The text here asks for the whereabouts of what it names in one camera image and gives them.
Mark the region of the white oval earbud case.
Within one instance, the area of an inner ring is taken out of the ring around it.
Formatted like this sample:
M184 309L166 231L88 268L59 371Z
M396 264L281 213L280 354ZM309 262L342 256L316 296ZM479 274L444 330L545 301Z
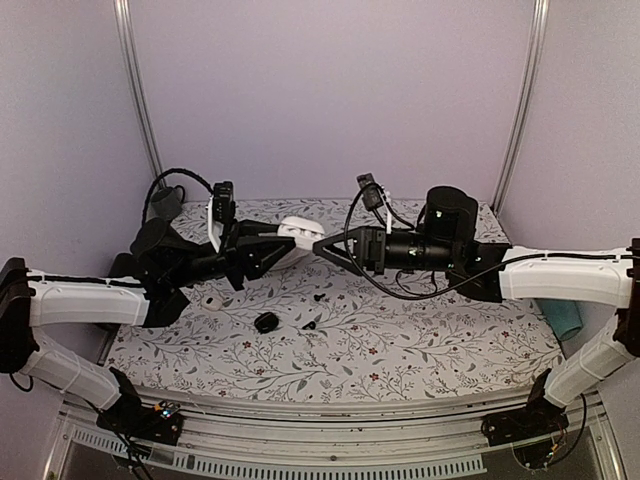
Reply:
M325 238L325 229L316 221L297 216L288 216L280 222L277 235L291 237L295 240L295 245L298 249L311 251L316 242Z

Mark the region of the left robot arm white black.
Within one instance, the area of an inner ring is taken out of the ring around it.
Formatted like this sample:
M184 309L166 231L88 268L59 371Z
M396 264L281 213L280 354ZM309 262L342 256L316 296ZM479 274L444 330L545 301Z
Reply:
M48 337L54 324L115 324L164 328L189 300L183 290L225 279L234 290L261 278L293 251L296 241L275 225L241 221L214 227L202 244L184 239L168 222L147 221L112 278L53 275L29 269L19 257L1 270L1 371L29 375L108 410L128 434L148 426L125 375L99 367Z

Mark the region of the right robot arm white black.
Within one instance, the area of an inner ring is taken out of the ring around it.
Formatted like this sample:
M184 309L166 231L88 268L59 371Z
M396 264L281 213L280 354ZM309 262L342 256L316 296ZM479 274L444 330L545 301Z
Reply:
M391 226L344 226L313 245L316 255L367 280L386 270L438 271L448 288L466 298L547 299L614 307L614 316L593 339L560 366L541 375L517 427L537 436L556 410L639 356L639 242L601 252L536 250L475 238L478 202L451 186L431 188L411 230Z

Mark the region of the white earbud case small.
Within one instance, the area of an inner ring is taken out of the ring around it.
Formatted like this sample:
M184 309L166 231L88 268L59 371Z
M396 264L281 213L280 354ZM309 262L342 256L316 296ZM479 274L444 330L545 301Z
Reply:
M223 307L223 300L218 296L205 297L202 301L202 307L208 311L218 311Z

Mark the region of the black open earbud case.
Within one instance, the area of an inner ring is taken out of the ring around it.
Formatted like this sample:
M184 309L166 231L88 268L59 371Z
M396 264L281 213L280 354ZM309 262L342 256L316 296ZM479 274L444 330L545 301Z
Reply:
M274 331L279 326L280 320L273 312L265 312L254 321L254 327L260 334Z

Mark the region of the grey swirl ceramic plate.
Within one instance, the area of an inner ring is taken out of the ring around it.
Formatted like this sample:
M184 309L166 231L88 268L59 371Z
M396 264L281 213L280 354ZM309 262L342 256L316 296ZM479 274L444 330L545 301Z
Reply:
M271 271L280 271L295 266L299 261L309 254L308 250L295 247L281 259L279 259L271 268Z

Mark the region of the grey mug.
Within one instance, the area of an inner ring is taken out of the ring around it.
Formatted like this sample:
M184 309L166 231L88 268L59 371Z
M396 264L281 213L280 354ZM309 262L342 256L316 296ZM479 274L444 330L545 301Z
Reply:
M183 186L167 186L152 194L150 205L156 217L172 221L181 214L185 197L186 191Z

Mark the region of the teal cup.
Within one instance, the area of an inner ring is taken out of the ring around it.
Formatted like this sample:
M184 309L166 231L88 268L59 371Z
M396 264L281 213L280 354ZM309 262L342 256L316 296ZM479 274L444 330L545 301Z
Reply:
M559 341L567 341L582 330L583 322L576 302L538 299L536 303Z

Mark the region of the aluminium front rail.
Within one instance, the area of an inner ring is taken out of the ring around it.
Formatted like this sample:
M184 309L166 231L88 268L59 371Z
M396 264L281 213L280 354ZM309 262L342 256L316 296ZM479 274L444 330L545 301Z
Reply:
M521 407L523 389L381 403L287 403L142 389L146 403L178 403L174 446L141 443L141 466L64 400L47 479L626 479L603 402L589 392L567 410L565 432L493 445L481 424Z

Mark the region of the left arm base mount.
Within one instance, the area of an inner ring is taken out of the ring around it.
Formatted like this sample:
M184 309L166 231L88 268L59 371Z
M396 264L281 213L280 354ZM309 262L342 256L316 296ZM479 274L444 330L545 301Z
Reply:
M182 433L184 417L179 403L163 400L147 407L126 375L115 368L120 396L108 409L99 410L96 425L123 437L176 446Z

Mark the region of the left aluminium frame post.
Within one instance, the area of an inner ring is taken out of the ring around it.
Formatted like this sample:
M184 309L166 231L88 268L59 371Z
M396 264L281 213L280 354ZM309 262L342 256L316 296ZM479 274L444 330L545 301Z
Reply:
M163 172L157 141L149 113L140 63L137 54L130 2L114 0L114 13L125 71L151 175Z

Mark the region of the aluminium frame post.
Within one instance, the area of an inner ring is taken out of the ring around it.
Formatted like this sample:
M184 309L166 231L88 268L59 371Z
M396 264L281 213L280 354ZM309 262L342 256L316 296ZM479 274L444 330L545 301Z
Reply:
M130 2L114 0L114 13L125 71L151 175L163 172L157 141L149 113L140 63L137 54Z
M504 160L491 201L491 210L497 217L501 215L506 205L509 188L514 178L521 145L525 136L537 74L543 55L549 8L549 0L535 0L533 2L533 13L521 86Z

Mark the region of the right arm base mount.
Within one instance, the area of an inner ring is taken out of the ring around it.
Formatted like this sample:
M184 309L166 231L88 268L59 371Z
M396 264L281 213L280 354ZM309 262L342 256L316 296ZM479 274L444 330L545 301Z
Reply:
M550 373L551 369L546 369L535 380L523 407L488 414L482 418L481 433L490 446L560 434L558 440L547 438L515 449L514 456L518 463L530 470L543 469L552 463L569 426L566 408L557 407L544 399L544 385Z

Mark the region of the right aluminium frame post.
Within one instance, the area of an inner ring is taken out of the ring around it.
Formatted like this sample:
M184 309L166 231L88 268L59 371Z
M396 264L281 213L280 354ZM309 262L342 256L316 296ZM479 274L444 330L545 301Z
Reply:
M506 205L509 188L514 178L521 145L525 136L537 74L543 55L549 8L549 0L535 0L533 2L533 13L521 86L504 160L491 201L491 210L497 217L501 215Z

